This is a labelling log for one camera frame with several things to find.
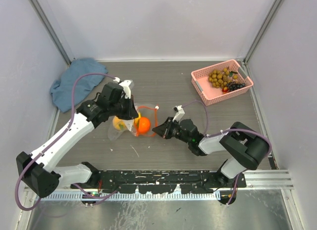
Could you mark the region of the yellow round fruit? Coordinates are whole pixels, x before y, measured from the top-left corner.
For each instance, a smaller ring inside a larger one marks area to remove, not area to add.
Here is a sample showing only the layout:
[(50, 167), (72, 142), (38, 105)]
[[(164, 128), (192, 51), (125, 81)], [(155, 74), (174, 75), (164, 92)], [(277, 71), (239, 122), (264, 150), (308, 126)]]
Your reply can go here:
[(142, 117), (142, 116), (141, 116), (141, 113), (138, 112), (138, 117), (134, 119), (134, 124), (135, 124), (135, 125), (137, 125), (137, 124), (139, 123), (139, 120), (140, 120), (141, 117)]

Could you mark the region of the orange persimmon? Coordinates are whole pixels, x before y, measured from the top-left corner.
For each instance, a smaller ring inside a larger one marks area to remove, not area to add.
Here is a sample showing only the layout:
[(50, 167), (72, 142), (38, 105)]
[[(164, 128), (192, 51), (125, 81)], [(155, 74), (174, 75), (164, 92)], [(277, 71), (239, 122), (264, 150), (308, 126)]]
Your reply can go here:
[(141, 117), (138, 122), (138, 132), (140, 134), (145, 134), (150, 130), (151, 122), (147, 117)]

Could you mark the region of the clear zip top bag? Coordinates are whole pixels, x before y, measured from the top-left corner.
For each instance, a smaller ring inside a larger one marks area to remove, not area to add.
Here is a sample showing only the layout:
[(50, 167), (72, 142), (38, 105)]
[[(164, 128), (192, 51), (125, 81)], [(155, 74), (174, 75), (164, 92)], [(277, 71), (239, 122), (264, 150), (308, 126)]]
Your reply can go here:
[(159, 106), (153, 105), (153, 104), (145, 104), (145, 105), (137, 104), (135, 106), (135, 108), (136, 108), (137, 112), (141, 113), (142, 117), (147, 117), (150, 120), (150, 122), (151, 122), (150, 130), (145, 134), (140, 134), (137, 130), (138, 124), (135, 125), (134, 120), (133, 121), (123, 120), (125, 125), (126, 125), (126, 129), (124, 131), (119, 131), (113, 127), (112, 121), (111, 121), (111, 125), (109, 126), (109, 129), (107, 132), (107, 137), (110, 141), (116, 140), (117, 138), (119, 138), (122, 135), (122, 133), (127, 132), (127, 131), (130, 132), (135, 137), (139, 137), (139, 136), (154, 137), (156, 135), (152, 131), (152, 129), (154, 127), (158, 126)]

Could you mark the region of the orange-yellow peach fruit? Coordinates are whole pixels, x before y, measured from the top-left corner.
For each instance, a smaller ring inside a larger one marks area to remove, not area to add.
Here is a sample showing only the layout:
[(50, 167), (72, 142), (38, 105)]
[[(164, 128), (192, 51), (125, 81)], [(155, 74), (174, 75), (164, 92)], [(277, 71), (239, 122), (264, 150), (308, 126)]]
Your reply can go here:
[(124, 131), (126, 129), (126, 125), (123, 120), (119, 119), (115, 116), (112, 120), (112, 125), (116, 130)]

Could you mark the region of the dark grape bunch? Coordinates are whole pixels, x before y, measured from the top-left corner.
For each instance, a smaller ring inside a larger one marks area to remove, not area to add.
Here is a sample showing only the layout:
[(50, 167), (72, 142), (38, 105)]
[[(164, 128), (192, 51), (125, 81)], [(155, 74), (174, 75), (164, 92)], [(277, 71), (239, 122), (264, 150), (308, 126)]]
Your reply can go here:
[(242, 89), (246, 86), (245, 83), (235, 83), (235, 82), (230, 82), (228, 85), (227, 85), (227, 88), (228, 88), (228, 92), (232, 92), (232, 91), (235, 91), (235, 90), (238, 90), (238, 89)]

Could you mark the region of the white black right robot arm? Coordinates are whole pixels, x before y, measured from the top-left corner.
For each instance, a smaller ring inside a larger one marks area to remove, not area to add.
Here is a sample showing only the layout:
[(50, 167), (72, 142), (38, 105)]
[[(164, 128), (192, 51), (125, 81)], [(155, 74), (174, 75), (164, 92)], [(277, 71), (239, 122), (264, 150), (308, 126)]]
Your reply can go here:
[(176, 121), (168, 117), (152, 131), (163, 139), (176, 138), (183, 141), (196, 156), (227, 151), (231, 158), (221, 165), (215, 178), (221, 187), (229, 187), (238, 174), (245, 170), (256, 170), (272, 149), (265, 136), (238, 121), (229, 129), (207, 135), (199, 132), (191, 119)]

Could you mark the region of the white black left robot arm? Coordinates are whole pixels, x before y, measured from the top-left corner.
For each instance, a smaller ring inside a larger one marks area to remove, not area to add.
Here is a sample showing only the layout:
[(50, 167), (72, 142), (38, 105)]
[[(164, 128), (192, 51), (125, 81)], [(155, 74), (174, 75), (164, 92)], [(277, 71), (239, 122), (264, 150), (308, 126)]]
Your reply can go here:
[(134, 105), (132, 80), (107, 83), (96, 100), (84, 101), (70, 121), (51, 139), (30, 154), (21, 152), (17, 158), (22, 181), (40, 198), (53, 193), (59, 186), (83, 183), (87, 188), (99, 184), (98, 170), (89, 163), (58, 168), (64, 155), (84, 136), (101, 123), (115, 116), (132, 130), (138, 112)]

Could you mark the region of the pink perforated plastic basket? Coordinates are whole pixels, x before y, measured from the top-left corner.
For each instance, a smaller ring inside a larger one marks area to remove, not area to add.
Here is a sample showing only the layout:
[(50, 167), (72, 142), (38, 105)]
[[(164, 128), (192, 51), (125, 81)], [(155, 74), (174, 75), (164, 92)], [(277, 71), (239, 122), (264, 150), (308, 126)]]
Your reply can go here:
[[(222, 92), (223, 88), (212, 87), (212, 84), (208, 82), (209, 73), (214, 69), (222, 70), (225, 67), (238, 72), (238, 80), (236, 83), (245, 83), (246, 86), (225, 94)], [(245, 74), (240, 64), (234, 59), (195, 70), (191, 72), (191, 77), (194, 88), (206, 106), (244, 94), (254, 85), (251, 78)]]

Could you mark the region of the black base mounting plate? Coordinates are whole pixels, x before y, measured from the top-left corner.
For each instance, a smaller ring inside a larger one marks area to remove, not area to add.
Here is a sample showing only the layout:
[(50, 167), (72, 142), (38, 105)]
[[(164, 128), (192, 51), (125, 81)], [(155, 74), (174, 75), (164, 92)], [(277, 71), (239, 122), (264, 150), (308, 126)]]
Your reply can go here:
[(246, 187), (245, 176), (228, 179), (214, 171), (99, 171), (82, 189), (99, 189), (102, 193), (118, 191), (122, 194), (173, 193), (180, 188), (181, 194), (213, 193), (221, 188)]

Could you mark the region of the brown longan bunch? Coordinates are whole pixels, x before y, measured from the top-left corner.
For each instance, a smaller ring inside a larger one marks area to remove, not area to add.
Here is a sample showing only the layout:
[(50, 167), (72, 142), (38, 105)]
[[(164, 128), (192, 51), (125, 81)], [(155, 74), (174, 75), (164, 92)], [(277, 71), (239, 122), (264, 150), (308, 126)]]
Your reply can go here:
[(222, 70), (214, 69), (208, 75), (208, 82), (215, 88), (224, 88), (233, 85), (238, 80), (238, 72), (230, 70), (228, 67)]

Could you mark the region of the blue cloth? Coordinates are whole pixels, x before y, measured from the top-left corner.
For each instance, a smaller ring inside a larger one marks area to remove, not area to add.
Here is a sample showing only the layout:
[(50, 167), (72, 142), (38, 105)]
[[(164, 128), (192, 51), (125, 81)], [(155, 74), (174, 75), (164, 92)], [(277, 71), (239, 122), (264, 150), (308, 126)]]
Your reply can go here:
[(78, 105), (101, 83), (107, 73), (106, 67), (93, 58), (74, 60), (50, 87), (53, 104), (62, 113), (71, 110), (72, 89), (75, 89), (74, 105)]

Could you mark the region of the aluminium frame post left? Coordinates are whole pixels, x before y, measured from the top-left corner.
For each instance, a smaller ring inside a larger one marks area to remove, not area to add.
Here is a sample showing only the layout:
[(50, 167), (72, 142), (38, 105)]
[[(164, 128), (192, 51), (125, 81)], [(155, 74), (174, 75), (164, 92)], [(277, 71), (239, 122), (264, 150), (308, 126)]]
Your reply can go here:
[(45, 11), (43, 10), (42, 6), (40, 5), (40, 2), (38, 0), (28, 0), (31, 6), (33, 7), (34, 11), (36, 12), (39, 20), (43, 24), (45, 30), (47, 31), (48, 35), (50, 36), (51, 40), (53, 41), (55, 47), (57, 48), (58, 52), (62, 56), (63, 60), (67, 64), (67, 66), (70, 66), (72, 61), (67, 54), (61, 40), (59, 39), (57, 33), (55, 32), (52, 24), (49, 21), (49, 18), (47, 17)]

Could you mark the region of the aluminium frame post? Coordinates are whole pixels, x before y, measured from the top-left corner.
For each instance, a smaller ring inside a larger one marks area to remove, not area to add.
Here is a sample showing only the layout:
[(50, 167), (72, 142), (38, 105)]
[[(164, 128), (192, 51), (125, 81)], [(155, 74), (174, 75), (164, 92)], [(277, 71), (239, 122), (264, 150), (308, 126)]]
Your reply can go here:
[(243, 62), (247, 64), (250, 60), (252, 55), (254, 54), (256, 48), (258, 47), (261, 39), (263, 38), (265, 32), (267, 31), (268, 27), (274, 20), (275, 15), (277, 14), (279, 8), (282, 6), (284, 0), (274, 0), (273, 4), (271, 5), (258, 33), (256, 34), (245, 58), (243, 59)]
[(43, 24), (45, 30), (47, 31), (48, 35), (50, 36), (51, 40), (53, 41), (55, 47), (57, 48), (58, 52), (62, 56), (63, 60), (67, 64), (67, 66), (70, 66), (72, 61), (67, 54), (61, 40), (59, 39), (57, 33), (55, 32), (52, 24), (49, 21), (49, 18), (47, 17), (45, 11), (43, 10), (42, 6), (40, 5), (40, 2), (38, 0), (28, 0), (31, 6), (33, 7), (34, 11), (36, 12), (39, 20)]

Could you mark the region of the aluminium frame post right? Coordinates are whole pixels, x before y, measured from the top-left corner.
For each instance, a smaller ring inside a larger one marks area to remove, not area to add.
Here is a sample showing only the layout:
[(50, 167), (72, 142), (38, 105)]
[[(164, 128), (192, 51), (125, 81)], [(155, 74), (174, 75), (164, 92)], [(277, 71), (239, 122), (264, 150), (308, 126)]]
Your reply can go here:
[(258, 33), (256, 34), (245, 58), (243, 59), (243, 62), (247, 64), (250, 60), (252, 55), (254, 54), (256, 48), (258, 47), (261, 39), (263, 38), (265, 32), (267, 31), (268, 27), (274, 20), (275, 15), (277, 14), (279, 8), (282, 6), (284, 0), (274, 0), (273, 4), (271, 5)]

